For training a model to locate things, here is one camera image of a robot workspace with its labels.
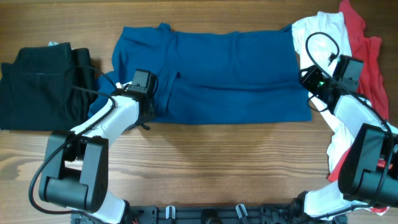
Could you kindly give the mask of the blue polo shirt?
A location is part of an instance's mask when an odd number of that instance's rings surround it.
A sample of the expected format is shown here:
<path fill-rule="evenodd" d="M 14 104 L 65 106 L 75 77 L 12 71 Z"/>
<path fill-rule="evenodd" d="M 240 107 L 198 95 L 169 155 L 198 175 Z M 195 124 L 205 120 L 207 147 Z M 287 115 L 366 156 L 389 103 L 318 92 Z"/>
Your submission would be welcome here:
<path fill-rule="evenodd" d="M 299 83 L 292 28 L 199 34 L 125 27 L 113 70 L 96 81 L 104 94 L 137 69 L 154 73 L 157 121 L 244 124 L 310 121 L 308 91 Z"/>

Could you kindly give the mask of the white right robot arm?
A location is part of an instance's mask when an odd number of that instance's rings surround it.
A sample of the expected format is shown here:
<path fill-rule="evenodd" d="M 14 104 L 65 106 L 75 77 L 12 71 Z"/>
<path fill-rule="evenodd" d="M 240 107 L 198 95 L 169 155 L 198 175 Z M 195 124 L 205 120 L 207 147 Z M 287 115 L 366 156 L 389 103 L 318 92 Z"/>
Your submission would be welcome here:
<path fill-rule="evenodd" d="M 299 82 L 345 124 L 354 136 L 338 179 L 306 193 L 303 208 L 313 219 L 360 208 L 397 206 L 397 134 L 364 100 L 315 65 L 299 72 Z"/>

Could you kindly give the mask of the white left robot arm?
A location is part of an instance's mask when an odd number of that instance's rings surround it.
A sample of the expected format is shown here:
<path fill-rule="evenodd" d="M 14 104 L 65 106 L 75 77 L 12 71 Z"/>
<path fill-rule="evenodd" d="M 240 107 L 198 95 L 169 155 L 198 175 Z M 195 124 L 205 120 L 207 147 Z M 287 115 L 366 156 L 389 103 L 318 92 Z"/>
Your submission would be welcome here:
<path fill-rule="evenodd" d="M 155 92 L 127 86 L 108 96 L 107 104 L 93 117 L 69 131 L 54 131 L 45 159 L 29 187 L 29 200 L 39 185 L 43 202 L 63 207 L 71 214 L 96 223 L 131 223 L 130 204 L 108 190 L 109 147 L 125 131 L 154 119 Z"/>

